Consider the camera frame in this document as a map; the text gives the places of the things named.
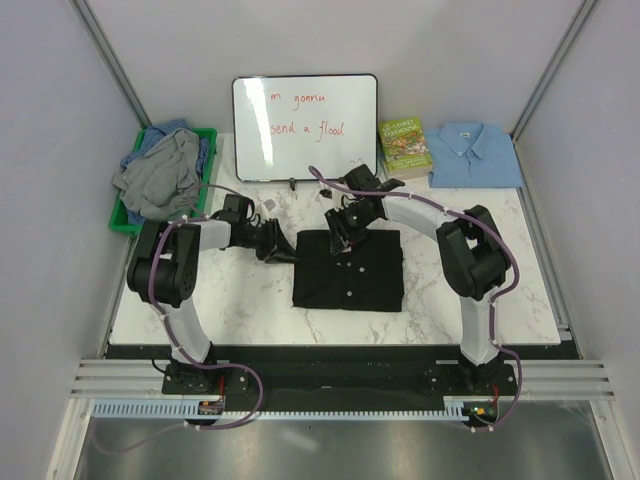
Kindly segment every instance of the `white wall panel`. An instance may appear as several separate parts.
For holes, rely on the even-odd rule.
[[[579,0],[90,0],[155,122],[231,131],[239,75],[367,72],[380,117],[510,131]]]
[[[138,127],[66,0],[0,15],[0,477],[43,478],[126,239],[111,177]]]
[[[600,2],[520,140],[580,346],[640,453],[640,3]]]

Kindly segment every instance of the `gray cloth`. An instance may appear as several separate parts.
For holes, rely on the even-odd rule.
[[[164,137],[124,172],[114,175],[113,184],[122,190],[122,202],[129,210],[154,220],[187,212],[184,191],[200,181],[196,172],[199,148],[198,135],[189,130],[176,130]],[[195,202],[198,191],[194,189],[189,196]]]

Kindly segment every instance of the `white marble countertop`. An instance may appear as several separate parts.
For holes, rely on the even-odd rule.
[[[318,195],[317,182],[293,192],[285,183],[242,183],[235,175],[233,135],[218,137],[216,183],[257,201],[272,198],[270,212],[295,246],[296,233],[326,229],[331,201]],[[416,192],[448,207],[487,207],[522,272],[518,288],[498,301],[499,341],[557,344],[556,322],[516,190],[430,189],[426,179],[407,182]],[[224,192],[213,196],[213,210]],[[307,310],[293,307],[293,265],[266,265],[252,250],[229,248],[200,253],[194,303],[214,344],[374,345],[457,344],[462,337],[460,304],[444,279],[435,242],[404,225],[378,220],[370,228],[397,229],[404,250],[405,296],[400,313]],[[511,281],[509,270],[507,282]],[[137,294],[124,288],[111,344],[168,344],[157,316]]]

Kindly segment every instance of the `gray floor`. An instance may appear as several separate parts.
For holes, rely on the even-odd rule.
[[[611,479],[589,412],[575,402],[522,404],[503,428],[473,435],[442,423],[399,421],[179,429],[115,458],[87,441],[76,478]],[[103,447],[118,449],[172,423],[94,419],[90,431]]]

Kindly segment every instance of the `black folded shirt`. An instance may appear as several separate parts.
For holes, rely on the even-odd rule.
[[[303,308],[400,312],[404,283],[397,230],[371,230],[353,251],[329,254],[328,230],[298,233],[293,305]]]

